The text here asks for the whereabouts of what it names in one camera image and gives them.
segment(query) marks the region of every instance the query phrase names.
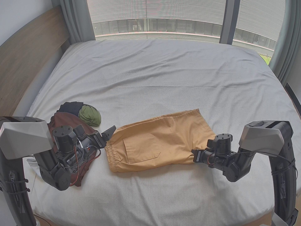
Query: clothing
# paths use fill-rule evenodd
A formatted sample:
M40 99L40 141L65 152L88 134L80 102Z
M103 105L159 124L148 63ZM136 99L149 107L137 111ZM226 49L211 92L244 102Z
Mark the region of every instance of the clothing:
M99 111L91 105L83 105L79 110L78 117L89 126L99 126L101 122Z
M192 149L205 149L215 134L198 109L122 126L105 147L112 172L142 171L193 163Z
M62 125L68 125L68 126L71 126L72 128L75 128L76 126L78 126L80 124L83 126L83 128L84 128L84 130L87 134L92 134L96 131L92 127L87 125L85 122L83 122L80 118L78 118L77 116L75 116L71 113L56 112L54 114L54 116L51 117L50 123L48 123L47 125L48 125L48 129L50 131L50 135L52 137L52 141L54 143L53 149L54 149L55 152L57 152L58 148L55 144L55 140L54 140L53 135L52 135L52 130L55 127L62 126ZM80 166L80 168L79 168L79 177L77 179L77 182L75 183L75 186L81 186L81 181L82 181L85 173L88 171L89 166L90 166L93 158L95 157L95 155L96 155L96 151L91 154L90 159L87 162L84 162ZM73 183L76 180L76 177L77 177L77 173L72 173L71 174L71 183Z
M68 112L78 116L79 110L82 108L83 105L84 105L83 102L77 102L77 101L65 102L60 106L57 112Z

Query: wooden bed frame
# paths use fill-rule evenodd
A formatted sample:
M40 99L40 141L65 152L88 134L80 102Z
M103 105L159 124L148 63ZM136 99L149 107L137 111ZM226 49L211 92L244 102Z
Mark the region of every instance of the wooden bed frame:
M0 46L0 115L12 116L26 89L39 71L61 47L69 47L70 37L60 6L35 18ZM301 209L301 197L296 200ZM40 218L41 225L53 225ZM271 213L245 226L271 224ZM301 225L298 217L296 225Z

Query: white bed sheet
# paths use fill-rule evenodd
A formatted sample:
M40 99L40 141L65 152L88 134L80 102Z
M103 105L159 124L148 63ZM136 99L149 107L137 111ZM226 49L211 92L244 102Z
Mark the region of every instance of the white bed sheet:
M234 151L245 124L289 120L301 171L301 121L253 50L181 40L77 43L63 55L28 115L49 122L66 101L95 106L102 116L100 131L199 108L216 134L233 134ZM24 170L34 212L61 225L242 225L274 206L269 159L261 154L236 183L204 164L111 173L105 150L81 187L62 192L37 177L26 161Z

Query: shorts pocket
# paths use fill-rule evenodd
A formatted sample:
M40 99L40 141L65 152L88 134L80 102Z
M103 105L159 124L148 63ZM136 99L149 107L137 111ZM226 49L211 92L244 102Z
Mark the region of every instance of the shorts pocket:
M129 163L146 161L159 156L160 151L156 137L151 133L144 133L123 139Z

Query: white wall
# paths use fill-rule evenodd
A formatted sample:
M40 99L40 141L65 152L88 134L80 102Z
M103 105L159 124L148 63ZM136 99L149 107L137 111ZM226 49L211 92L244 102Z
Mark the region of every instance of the white wall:
M51 0L0 0L0 45L32 19L52 8ZM0 225L15 226L0 195Z
M295 58L294 66L288 75L288 84L301 103L301 48Z

